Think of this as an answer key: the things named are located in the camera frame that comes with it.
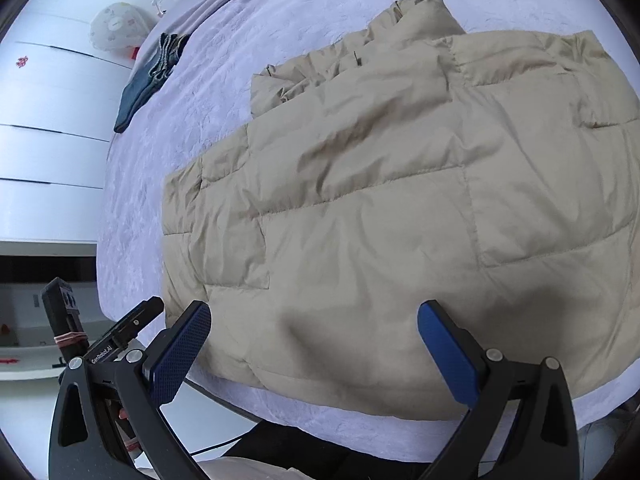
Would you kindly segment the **white wardrobe doors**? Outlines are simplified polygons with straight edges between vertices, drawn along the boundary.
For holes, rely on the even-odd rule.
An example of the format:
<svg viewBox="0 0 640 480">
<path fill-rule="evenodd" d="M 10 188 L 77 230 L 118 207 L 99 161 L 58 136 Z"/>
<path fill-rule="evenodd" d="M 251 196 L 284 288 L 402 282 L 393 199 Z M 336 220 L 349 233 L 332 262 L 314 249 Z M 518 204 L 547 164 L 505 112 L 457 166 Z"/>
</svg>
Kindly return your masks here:
<svg viewBox="0 0 640 480">
<path fill-rule="evenodd" d="M 23 10 L 1 43 L 1 238 L 94 244 L 124 56 L 88 23 Z"/>
</svg>

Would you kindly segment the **beige puffer jacket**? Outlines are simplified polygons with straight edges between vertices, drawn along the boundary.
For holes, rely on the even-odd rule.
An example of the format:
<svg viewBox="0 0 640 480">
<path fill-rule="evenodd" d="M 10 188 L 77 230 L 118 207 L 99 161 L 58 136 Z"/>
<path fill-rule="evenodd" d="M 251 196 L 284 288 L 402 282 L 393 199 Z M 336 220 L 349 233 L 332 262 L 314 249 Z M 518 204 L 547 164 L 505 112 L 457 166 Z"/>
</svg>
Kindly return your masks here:
<svg viewBox="0 0 640 480">
<path fill-rule="evenodd" d="M 465 32 L 400 0 L 269 66 L 252 118 L 166 179 L 166 320 L 202 300 L 210 374 L 413 420 L 460 412 L 434 299 L 570 392 L 639 355 L 639 100 L 593 32 Z"/>
</svg>

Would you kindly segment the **folded blue jeans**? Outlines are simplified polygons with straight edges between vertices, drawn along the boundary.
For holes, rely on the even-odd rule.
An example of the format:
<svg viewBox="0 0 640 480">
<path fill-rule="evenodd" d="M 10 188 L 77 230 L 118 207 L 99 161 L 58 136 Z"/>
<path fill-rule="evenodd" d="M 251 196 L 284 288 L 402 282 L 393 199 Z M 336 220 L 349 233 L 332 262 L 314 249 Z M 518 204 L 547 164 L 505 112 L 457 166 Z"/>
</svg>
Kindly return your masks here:
<svg viewBox="0 0 640 480">
<path fill-rule="evenodd" d="M 126 131 L 132 118 L 151 96 L 163 87 L 177 66 L 190 35 L 166 34 L 163 32 L 157 48 L 130 79 L 120 97 L 114 123 L 114 133 Z"/>
</svg>

